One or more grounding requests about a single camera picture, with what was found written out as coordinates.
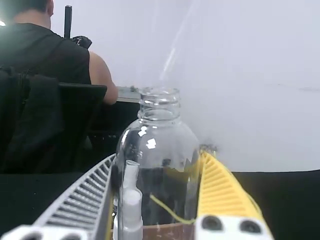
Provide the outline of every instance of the black sleeveless shirt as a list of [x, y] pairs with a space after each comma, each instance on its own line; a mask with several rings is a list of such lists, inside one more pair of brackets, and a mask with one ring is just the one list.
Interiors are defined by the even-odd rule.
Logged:
[[90, 84], [89, 51], [31, 23], [0, 26], [0, 66], [34, 71], [64, 83]]

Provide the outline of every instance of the gray ridged surface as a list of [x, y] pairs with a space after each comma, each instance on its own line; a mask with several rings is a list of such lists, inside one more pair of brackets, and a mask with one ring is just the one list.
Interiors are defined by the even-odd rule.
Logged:
[[64, 191], [34, 222], [34, 226], [61, 226], [88, 231], [92, 240], [104, 239], [112, 191], [109, 156]]

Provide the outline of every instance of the black pole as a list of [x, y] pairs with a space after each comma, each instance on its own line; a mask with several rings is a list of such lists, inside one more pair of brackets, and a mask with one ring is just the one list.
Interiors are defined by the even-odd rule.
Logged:
[[70, 39], [72, 23], [72, 6], [65, 6], [64, 10], [64, 38]]

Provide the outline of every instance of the man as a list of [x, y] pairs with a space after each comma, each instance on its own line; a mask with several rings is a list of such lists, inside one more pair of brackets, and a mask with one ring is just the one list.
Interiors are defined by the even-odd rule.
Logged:
[[104, 102], [114, 104], [118, 89], [104, 60], [53, 33], [53, 0], [0, 0], [0, 66], [33, 71], [60, 82], [107, 86]]

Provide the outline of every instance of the short dark hair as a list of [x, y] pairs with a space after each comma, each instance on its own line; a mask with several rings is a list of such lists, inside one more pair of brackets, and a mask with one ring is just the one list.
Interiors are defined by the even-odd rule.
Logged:
[[0, 19], [12, 20], [16, 15], [34, 9], [46, 10], [48, 0], [0, 0]]

